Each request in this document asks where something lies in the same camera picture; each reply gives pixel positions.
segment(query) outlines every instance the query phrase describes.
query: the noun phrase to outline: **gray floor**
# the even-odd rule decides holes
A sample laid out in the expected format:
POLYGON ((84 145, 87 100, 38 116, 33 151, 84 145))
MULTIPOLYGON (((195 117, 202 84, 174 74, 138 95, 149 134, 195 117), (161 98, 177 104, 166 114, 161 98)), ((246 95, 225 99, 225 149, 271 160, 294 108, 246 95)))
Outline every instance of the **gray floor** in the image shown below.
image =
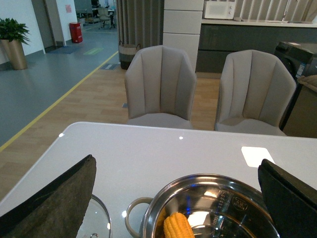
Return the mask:
MULTIPOLYGON (((0 146, 56 102, 118 50, 117 29, 82 28, 71 54, 27 55, 25 70, 0 70, 0 146)), ((108 63, 118 63, 116 54, 108 63)))

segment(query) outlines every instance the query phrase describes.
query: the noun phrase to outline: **wooden floor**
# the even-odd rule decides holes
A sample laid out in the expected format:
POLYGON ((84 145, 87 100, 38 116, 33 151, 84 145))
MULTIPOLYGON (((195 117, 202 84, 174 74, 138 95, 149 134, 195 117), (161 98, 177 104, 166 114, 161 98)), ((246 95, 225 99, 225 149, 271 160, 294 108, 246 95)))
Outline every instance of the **wooden floor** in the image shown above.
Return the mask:
MULTIPOLYGON (((99 69, 0 152, 0 200, 64 129, 77 121, 125 124, 125 70, 99 69)), ((213 130, 219 79, 199 77, 192 111, 196 129, 213 130)))

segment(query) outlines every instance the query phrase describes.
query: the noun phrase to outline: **glass lid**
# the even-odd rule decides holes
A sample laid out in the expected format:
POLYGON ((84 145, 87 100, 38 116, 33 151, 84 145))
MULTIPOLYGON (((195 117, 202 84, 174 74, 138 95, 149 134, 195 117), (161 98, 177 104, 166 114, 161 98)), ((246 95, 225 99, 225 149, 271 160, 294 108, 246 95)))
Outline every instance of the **glass lid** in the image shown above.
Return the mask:
POLYGON ((76 238, 110 238, 111 220, 104 203, 92 194, 76 238))

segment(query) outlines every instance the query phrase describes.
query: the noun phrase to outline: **corn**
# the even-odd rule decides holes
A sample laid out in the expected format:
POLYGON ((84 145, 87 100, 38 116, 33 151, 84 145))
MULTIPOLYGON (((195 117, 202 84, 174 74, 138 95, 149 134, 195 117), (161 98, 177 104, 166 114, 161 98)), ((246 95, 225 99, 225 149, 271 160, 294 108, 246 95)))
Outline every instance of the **corn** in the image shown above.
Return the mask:
POLYGON ((195 238, 187 218, 179 213, 173 213, 164 220, 165 238, 195 238))

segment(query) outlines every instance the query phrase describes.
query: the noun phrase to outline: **microwave oven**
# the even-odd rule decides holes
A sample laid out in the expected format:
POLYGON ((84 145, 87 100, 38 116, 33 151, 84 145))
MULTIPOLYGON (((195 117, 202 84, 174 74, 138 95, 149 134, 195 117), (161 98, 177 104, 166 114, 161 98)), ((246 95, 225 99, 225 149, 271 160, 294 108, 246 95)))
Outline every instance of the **microwave oven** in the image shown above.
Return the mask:
POLYGON ((233 19, 235 7, 234 1, 205 1, 204 18, 233 19))

